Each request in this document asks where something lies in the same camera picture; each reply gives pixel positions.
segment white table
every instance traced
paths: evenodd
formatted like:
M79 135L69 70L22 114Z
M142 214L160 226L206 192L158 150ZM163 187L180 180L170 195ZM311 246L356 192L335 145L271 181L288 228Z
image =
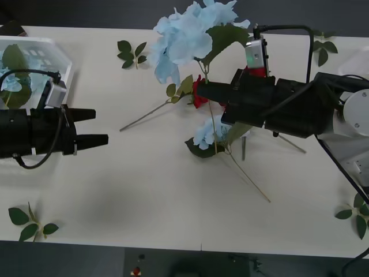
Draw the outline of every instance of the white table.
M334 217L355 191L313 137L288 137L307 150L303 155L271 132L255 129L245 162L235 143L237 159L269 196L268 204L244 183L229 157L199 160L185 146L209 116L206 106L196 110L183 100L119 133L166 100L166 85L157 82L153 69L123 70L116 57L117 41L152 43L153 31L26 30L56 40L76 64L68 103L97 112L95 120L77 124L78 132L107 133L110 141L76 157L53 154L32 171L1 161L0 239L18 239L21 229L12 225L7 209L29 201L42 223L61 226L50 242L337 257L366 249L369 235L361 242L349 221ZM308 37L266 38L272 74L304 81ZM337 66L369 44L366 38L335 41L340 53L321 71L337 73ZM234 44L214 60L210 79L230 82L245 65L242 47ZM314 62L312 77L317 71ZM190 73L195 78L200 70L193 62L180 72L181 78Z

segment artificial flower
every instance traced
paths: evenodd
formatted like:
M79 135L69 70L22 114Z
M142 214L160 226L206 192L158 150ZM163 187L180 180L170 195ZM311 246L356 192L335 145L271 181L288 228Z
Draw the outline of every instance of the artificial flower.
M197 80L194 82L192 86L193 95L194 95L194 106L196 108L200 108L200 106L206 103L208 100L207 98L201 97L197 95L197 87L200 82L205 82L205 78L201 79L201 75L198 76Z
M221 123L221 115L217 115L214 117L214 124L217 136L217 143L225 141L231 126ZM194 136L194 145L198 145L201 150L206 150L209 148L209 145L212 145L213 143L213 120L210 117L205 121L202 127L197 129L196 135Z
M0 77L8 72L8 68L0 69ZM22 89L22 85L18 82L20 79L15 74L8 75L1 85L1 91L17 92Z
M178 65L188 64L194 57L205 58L211 52L213 40L206 33L209 28L228 23L243 28L250 25L248 20L234 23L237 14L233 6L236 2L222 4L204 0L205 8L193 2L183 14L174 8L174 14L159 20L154 31L162 37L151 47L148 61L156 68L155 75L161 84L171 77L173 83L179 86Z

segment cable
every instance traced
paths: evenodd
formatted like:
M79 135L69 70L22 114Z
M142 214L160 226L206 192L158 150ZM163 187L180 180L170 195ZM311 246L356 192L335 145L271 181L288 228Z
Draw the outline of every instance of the cable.
M352 265L353 263L358 262L359 260L361 260L363 257L365 257L368 254L369 254L369 248L367 250L365 250L363 253L361 253L360 255L358 255L356 258L354 258L351 261L349 261L348 263L346 263L344 265L344 267L342 267L342 271L341 271L342 277L347 277L346 272L347 272L347 269L350 265Z
M312 63L312 51L314 49L314 32L308 26L305 25L272 25L272 26L257 26L260 32L272 31L272 30L286 30L286 29L298 29L305 30L309 34L310 38L310 46L309 46L309 55L307 60L307 72L306 72L306 83L310 82L310 74L311 74L311 63Z
M265 112L263 112L261 114L261 117L266 117L270 114L275 113L277 110L279 110L280 108L284 107L285 105L287 105L289 102L291 102L292 100L294 100L296 97L300 96L301 94L303 94L304 92L306 92L309 88L311 88L311 86L314 84L314 81L311 81L310 83L304 85L303 88L301 88L299 91L295 92L294 94L292 94L290 97L286 98L285 100L283 100L281 103L275 105L274 107L266 110Z
M36 70L36 69L14 69L14 70L10 70L10 71L4 73L4 75L0 77L0 90L1 90L1 87L2 87L2 83L7 78L7 76L9 76L13 73L39 73L39 74L43 74L43 75L48 75L49 77L54 79L54 83L56 83L56 84L59 84L59 82L62 78L62 76L60 75L59 72L43 71L43 70Z
M46 156L37 164L33 165L33 166L27 166L24 161L22 160L22 157L20 156L14 156L14 159L18 162L18 164L23 167L24 169L36 169L38 167L40 167L41 165L43 165L44 162L47 161L47 159L51 156L51 154L53 153L55 146L57 144L58 141L58 137L60 135L60 131L62 129L62 122L63 122L63 112L60 111L59 113L59 121L58 121L58 127L57 127L57 131L55 132L55 137L54 137L54 141L51 144L50 150L47 152Z

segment basket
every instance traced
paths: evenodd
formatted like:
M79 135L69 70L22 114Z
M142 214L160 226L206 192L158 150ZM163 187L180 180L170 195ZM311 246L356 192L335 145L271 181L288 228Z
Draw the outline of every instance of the basket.
M67 87L66 96L63 100L63 103L65 103L74 71L72 61L62 49L52 39L0 36L0 51L4 51L11 44L17 44L24 55L31 55L34 59L37 59L46 71L58 71L61 74L62 81ZM33 91L31 98L21 108L36 108L42 92L42 89ZM0 109L5 108L4 103L0 101Z

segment red rose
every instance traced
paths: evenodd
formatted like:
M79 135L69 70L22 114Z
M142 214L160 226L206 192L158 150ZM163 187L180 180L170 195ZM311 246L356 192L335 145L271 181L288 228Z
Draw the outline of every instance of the red rose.
M194 106L196 108L200 108L202 104L206 103L207 98L201 97L197 95L197 87L200 82L205 82L205 78L201 79L201 75L198 76L197 81L194 82L192 89L194 91Z

